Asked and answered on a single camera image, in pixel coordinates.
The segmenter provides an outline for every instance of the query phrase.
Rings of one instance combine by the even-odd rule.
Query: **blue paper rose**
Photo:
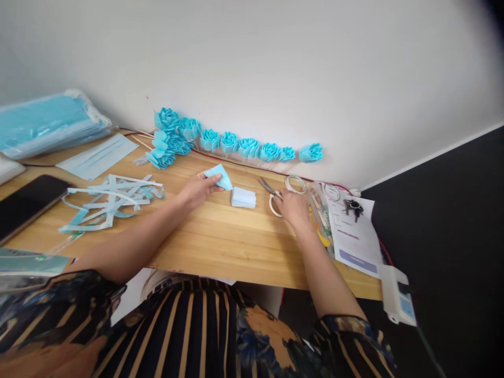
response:
[[[320,143],[314,143],[312,145],[306,146],[301,151],[299,151],[299,159],[303,163],[316,163],[322,160],[324,154],[322,153],[322,146]]]
[[[175,155],[170,151],[154,149],[151,152],[146,152],[145,156],[157,169],[166,169],[175,161]]]
[[[296,157],[296,152],[292,147],[284,147],[280,150],[277,160],[282,163],[287,163]]]
[[[154,123],[160,130],[175,131],[180,125],[180,119],[177,112],[163,108],[154,115]]]
[[[266,143],[262,145],[259,158],[265,162],[272,162],[280,154],[280,148],[276,143]]]
[[[244,159],[256,159],[259,156],[259,142],[254,138],[241,139],[238,144],[238,153]]]
[[[235,133],[226,131],[220,138],[220,148],[224,153],[234,153],[238,150],[238,137]]]
[[[159,150],[177,155],[187,155],[193,146],[177,133],[166,131],[156,131],[152,145]]]
[[[201,147],[214,152],[219,147],[219,133],[212,129],[205,130],[201,134]]]
[[[194,118],[184,117],[178,126],[178,133],[183,136],[187,142],[192,142],[201,133],[201,125]]]

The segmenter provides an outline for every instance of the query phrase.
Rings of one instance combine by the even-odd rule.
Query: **surgical mask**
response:
[[[112,122],[79,90],[0,107],[0,152],[24,159],[113,133]]]
[[[138,147],[122,134],[116,134],[88,151],[56,164],[81,179],[93,181]]]

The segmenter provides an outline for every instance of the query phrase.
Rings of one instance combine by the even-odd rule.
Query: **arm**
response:
[[[160,244],[192,210],[203,204],[211,193],[224,190],[215,186],[221,178],[220,174],[206,178],[203,173],[198,173],[173,200],[141,222],[97,245],[63,273],[95,269],[108,280],[125,284],[151,260]]]
[[[281,192],[283,201],[275,196],[275,202],[296,233],[303,255],[308,287],[318,316],[352,315],[367,320],[317,235],[310,221],[306,200],[287,189],[282,189]]]

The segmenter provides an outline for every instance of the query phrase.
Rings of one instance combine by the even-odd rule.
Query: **black phone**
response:
[[[0,201],[0,246],[53,207],[73,185],[42,175]]]

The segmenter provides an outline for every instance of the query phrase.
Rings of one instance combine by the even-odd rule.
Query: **black and gold shirt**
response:
[[[395,375],[382,332],[356,317],[323,317],[309,346],[239,290],[200,278],[162,283],[111,327],[123,290],[87,270],[4,296],[0,376]]]

